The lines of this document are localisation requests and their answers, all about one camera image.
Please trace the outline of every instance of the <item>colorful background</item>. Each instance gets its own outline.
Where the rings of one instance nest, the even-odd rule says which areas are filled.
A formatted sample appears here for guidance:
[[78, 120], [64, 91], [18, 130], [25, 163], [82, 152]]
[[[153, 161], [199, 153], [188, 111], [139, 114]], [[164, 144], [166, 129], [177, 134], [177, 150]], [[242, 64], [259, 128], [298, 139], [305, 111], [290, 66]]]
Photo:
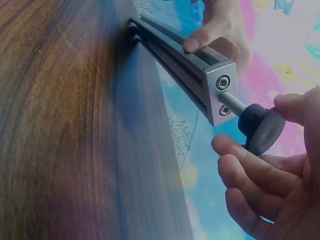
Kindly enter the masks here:
[[[189, 0], [136, 0], [139, 12], [181, 32], [201, 27], [204, 5]], [[273, 107], [277, 94], [304, 93], [320, 84], [320, 0], [239, 0], [253, 60], [238, 80], [246, 104]], [[239, 143], [238, 119], [212, 127], [158, 64], [170, 127], [195, 240], [248, 240], [231, 219], [225, 186], [211, 148], [220, 133]], [[291, 156], [305, 151], [303, 129], [288, 123], [269, 153]]]

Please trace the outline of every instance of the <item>black knob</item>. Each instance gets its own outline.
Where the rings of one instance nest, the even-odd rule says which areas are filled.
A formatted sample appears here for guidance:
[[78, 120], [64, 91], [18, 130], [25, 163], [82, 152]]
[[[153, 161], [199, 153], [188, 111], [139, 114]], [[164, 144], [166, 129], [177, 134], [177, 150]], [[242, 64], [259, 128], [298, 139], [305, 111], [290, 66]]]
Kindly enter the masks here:
[[252, 104], [240, 115], [238, 128], [247, 137], [245, 148], [260, 156], [277, 141], [285, 124], [275, 108], [265, 109]]

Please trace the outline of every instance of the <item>wooden surface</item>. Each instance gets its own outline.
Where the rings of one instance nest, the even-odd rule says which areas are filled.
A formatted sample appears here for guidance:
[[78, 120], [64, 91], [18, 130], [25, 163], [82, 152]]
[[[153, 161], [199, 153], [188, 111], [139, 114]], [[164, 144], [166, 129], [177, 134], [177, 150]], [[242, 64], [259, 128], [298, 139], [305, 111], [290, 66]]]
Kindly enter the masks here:
[[0, 239], [192, 239], [130, 0], [0, 0]]

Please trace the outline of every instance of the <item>person's hand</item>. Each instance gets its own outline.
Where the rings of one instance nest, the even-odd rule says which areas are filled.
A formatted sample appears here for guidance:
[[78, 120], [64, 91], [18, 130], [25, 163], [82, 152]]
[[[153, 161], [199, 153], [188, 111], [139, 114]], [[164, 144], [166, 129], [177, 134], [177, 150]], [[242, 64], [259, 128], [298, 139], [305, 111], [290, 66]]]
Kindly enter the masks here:
[[212, 140], [221, 157], [231, 217], [257, 240], [320, 239], [320, 88], [274, 99], [287, 121], [304, 126], [306, 154], [254, 156], [225, 135]]
[[186, 52], [210, 46], [236, 62], [241, 76], [251, 63], [252, 52], [248, 44], [239, 0], [203, 0], [203, 27], [195, 31], [183, 44]]

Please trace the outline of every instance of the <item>metal end plate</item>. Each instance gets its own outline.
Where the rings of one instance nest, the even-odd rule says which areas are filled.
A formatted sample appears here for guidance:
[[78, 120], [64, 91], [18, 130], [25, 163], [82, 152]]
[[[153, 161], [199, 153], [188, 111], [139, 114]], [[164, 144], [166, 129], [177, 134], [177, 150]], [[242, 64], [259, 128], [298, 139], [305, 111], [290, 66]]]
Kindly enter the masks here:
[[[211, 67], [205, 69], [205, 79], [203, 80], [203, 87], [207, 92], [207, 109], [208, 109], [208, 120], [213, 126], [218, 126], [226, 121], [231, 120], [236, 115], [230, 112], [227, 115], [220, 113], [220, 109], [223, 104], [219, 101], [219, 95], [228, 91], [236, 98], [238, 97], [238, 82], [237, 82], [237, 71], [236, 63], [232, 60], [226, 60], [217, 63]], [[229, 83], [226, 88], [219, 89], [217, 87], [217, 81], [221, 77], [227, 77]]]

